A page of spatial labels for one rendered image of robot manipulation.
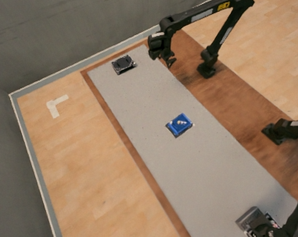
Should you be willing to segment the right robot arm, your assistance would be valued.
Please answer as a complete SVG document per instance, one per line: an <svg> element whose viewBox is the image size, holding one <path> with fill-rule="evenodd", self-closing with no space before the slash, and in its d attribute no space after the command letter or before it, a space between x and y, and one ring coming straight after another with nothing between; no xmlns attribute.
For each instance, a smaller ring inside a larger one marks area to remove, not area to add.
<svg viewBox="0 0 298 237"><path fill-rule="evenodd" d="M218 52L224 41L238 23L243 13L249 7L253 7L254 3L254 0L210 0L183 13L176 13L172 16L164 17L160 21L161 31L157 31L155 34L148 36L149 57L156 60L160 54L163 57L169 55L169 47L164 47L171 45L171 38L183 27L224 9L233 8L213 42L200 53L202 57L201 60L205 62L203 65L203 62L199 64L198 68L204 72L205 75L210 76L216 72L213 65L217 62L217 57L219 56Z"/></svg>

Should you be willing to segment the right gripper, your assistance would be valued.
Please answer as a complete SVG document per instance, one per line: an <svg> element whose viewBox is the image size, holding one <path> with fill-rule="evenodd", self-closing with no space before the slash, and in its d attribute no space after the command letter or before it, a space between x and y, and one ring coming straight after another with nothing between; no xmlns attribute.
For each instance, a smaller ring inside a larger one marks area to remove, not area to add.
<svg viewBox="0 0 298 237"><path fill-rule="evenodd" d="M162 46L162 47L164 47L164 46ZM165 62L166 62L166 64L167 64L167 67L168 68L171 68L171 66L172 66L172 64L177 60L176 58L171 58L171 59L169 59L170 57L173 57L174 56L174 52L173 51L171 51L171 45L170 46L167 46L167 47L164 47L164 48L168 48L169 47L169 55L167 55L167 56L165 56L165 57L163 57L162 55L160 55L160 57L158 56L158 58L159 59L163 59ZM170 65L170 66L169 66Z"/></svg>

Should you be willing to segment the blue grid rack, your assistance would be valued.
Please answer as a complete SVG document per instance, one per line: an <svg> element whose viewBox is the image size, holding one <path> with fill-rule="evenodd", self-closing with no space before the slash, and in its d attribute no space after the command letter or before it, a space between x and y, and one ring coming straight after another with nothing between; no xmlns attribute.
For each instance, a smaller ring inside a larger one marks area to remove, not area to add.
<svg viewBox="0 0 298 237"><path fill-rule="evenodd" d="M180 121L180 124L178 124L178 121ZM183 124L181 124L182 121L183 121ZM184 125L184 122L186 122L185 125ZM188 119L186 115L182 114L176 119L172 120L172 124L169 123L168 126L177 135L182 131L184 131L191 124L192 122L190 121L190 119Z"/></svg>

